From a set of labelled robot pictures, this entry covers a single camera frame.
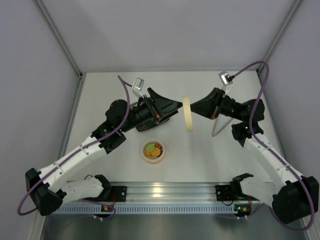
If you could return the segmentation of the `cream round box lid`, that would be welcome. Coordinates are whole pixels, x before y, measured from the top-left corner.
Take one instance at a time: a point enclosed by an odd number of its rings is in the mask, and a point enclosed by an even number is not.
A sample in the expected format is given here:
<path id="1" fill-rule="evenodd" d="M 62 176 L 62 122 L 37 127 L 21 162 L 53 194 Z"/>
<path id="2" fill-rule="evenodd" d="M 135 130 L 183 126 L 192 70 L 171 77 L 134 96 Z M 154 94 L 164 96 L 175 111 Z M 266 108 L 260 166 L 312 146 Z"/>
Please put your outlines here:
<path id="1" fill-rule="evenodd" d="M 183 96 L 182 104 L 183 104 L 183 113 L 184 113 L 186 130 L 187 132 L 193 132 L 194 126 L 193 126 L 193 120 L 192 120 L 191 104 L 190 104 L 190 98 L 187 95 Z"/>

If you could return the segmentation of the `red brown sushi snack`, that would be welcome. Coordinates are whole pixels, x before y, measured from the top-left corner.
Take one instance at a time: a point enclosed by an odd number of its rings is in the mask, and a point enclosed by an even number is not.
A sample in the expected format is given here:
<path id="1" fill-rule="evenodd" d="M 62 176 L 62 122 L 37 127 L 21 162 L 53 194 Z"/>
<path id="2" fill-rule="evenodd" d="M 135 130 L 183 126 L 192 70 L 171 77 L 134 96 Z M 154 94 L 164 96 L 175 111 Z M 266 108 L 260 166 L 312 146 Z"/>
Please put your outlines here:
<path id="1" fill-rule="evenodd" d="M 158 144 L 158 143 L 156 143 L 154 146 L 155 146 L 156 148 L 159 148 L 159 149 L 162 148 L 162 146 L 161 146 L 160 144 Z"/>

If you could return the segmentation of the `green round cookie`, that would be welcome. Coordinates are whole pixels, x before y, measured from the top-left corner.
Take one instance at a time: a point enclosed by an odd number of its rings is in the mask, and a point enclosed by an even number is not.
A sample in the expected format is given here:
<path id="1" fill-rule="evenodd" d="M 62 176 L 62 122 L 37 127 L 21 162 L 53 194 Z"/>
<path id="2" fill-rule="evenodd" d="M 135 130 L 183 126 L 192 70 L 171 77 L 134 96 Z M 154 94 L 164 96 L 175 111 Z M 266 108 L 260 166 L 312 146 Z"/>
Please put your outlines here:
<path id="1" fill-rule="evenodd" d="M 155 149 L 155 145 L 153 143 L 150 143 L 145 147 L 146 152 L 149 152 L 149 153 L 153 152 L 154 149 Z"/>

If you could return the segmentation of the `orange round cracker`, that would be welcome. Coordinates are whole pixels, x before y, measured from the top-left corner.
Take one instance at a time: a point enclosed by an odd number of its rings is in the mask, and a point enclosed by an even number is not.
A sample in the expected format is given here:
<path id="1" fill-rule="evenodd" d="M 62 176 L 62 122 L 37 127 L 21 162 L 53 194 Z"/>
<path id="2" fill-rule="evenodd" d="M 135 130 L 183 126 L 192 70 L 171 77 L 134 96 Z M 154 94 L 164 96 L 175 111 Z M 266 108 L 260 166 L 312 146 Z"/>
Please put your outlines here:
<path id="1" fill-rule="evenodd" d="M 161 154 L 162 154 L 161 149 L 157 147 L 155 147 L 154 151 L 151 152 L 151 155 L 156 158 L 159 157 Z"/>

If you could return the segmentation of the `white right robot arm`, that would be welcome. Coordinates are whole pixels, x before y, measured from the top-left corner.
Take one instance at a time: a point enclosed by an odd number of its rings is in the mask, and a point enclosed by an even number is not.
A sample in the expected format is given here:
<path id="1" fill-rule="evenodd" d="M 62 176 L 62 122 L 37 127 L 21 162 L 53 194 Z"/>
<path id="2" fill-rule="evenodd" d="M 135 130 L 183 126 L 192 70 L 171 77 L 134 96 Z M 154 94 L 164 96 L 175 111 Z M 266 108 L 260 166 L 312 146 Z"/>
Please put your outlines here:
<path id="1" fill-rule="evenodd" d="M 271 145 L 260 128 L 265 105 L 260 98 L 236 102 L 219 88 L 190 105 L 190 110 L 214 120 L 219 115 L 239 120 L 231 126 L 232 136 L 252 154 L 272 179 L 273 184 L 259 181 L 251 173 L 238 175 L 230 182 L 233 198 L 253 197 L 269 206 L 283 224 L 310 216 L 313 221 L 319 209 L 319 182 L 294 169 Z"/>

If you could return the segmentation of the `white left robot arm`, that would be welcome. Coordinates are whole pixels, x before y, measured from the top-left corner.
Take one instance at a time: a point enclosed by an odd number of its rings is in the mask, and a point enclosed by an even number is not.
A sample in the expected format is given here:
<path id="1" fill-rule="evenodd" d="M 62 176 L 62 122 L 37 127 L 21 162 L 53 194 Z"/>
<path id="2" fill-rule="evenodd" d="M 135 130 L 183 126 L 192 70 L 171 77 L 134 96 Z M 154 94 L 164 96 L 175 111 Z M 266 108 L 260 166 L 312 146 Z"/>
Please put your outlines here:
<path id="1" fill-rule="evenodd" d="M 88 180 L 71 181 L 76 173 L 95 160 L 111 153 L 125 140 L 125 132 L 136 129 L 140 132 L 152 129 L 177 114 L 182 102 L 168 99 L 147 89 L 137 102 L 118 99 L 106 111 L 106 120 L 99 125 L 78 147 L 54 163 L 39 170 L 25 173 L 28 196 L 41 216 L 48 216 L 61 205 L 86 199 L 105 202 L 112 186 L 101 174 Z"/>

